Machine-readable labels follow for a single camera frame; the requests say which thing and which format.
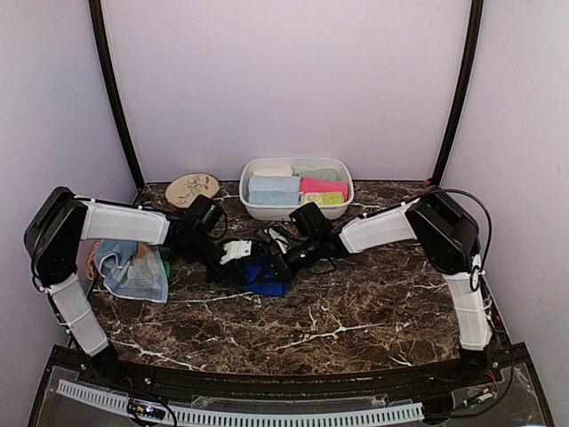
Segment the royal blue microfiber towel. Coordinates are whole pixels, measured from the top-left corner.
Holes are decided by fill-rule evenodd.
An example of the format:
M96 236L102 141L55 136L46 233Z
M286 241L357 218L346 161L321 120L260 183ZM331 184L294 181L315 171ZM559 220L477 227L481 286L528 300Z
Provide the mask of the royal blue microfiber towel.
M284 297L290 283L280 278L274 267L269 265L269 257L249 261L245 264L247 284L242 287L246 292L265 296Z

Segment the light blue patterned towel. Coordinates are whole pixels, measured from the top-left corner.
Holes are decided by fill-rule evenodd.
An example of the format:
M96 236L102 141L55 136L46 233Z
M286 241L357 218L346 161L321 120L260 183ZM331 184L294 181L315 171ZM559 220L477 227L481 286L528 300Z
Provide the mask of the light blue patterned towel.
M115 297L167 303L169 278L164 272L159 247L103 239L94 245L88 267L101 277L102 285Z

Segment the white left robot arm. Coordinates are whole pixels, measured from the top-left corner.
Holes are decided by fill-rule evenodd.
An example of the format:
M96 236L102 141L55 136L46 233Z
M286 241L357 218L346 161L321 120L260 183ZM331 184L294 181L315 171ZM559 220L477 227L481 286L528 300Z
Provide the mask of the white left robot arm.
M57 319L79 349L94 357L92 375L107 388L125 380L124 366L105 352L111 348L83 284L88 247L105 240L166 246L205 266L210 281L244 286L247 274L239 260L224 259L226 250L212 232L225 217L212 199L199 195L186 209L169 212L82 197L55 188L27 226L23 243L32 283L45 293Z

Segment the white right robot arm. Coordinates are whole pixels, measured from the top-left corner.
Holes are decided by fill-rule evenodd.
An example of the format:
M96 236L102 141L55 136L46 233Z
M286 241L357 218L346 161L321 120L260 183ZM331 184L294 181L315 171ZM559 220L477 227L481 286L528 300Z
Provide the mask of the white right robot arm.
M471 386L488 370L479 351L490 343L489 296L484 266L488 246L479 240L476 220L454 199L455 190L431 187L419 196L333 226L321 209L309 203L290 219L303 241L269 258L276 278L290 279L320 260L336 260L396 242L418 242L431 267L447 284L459 324L459 340L470 352L454 366L453 377Z

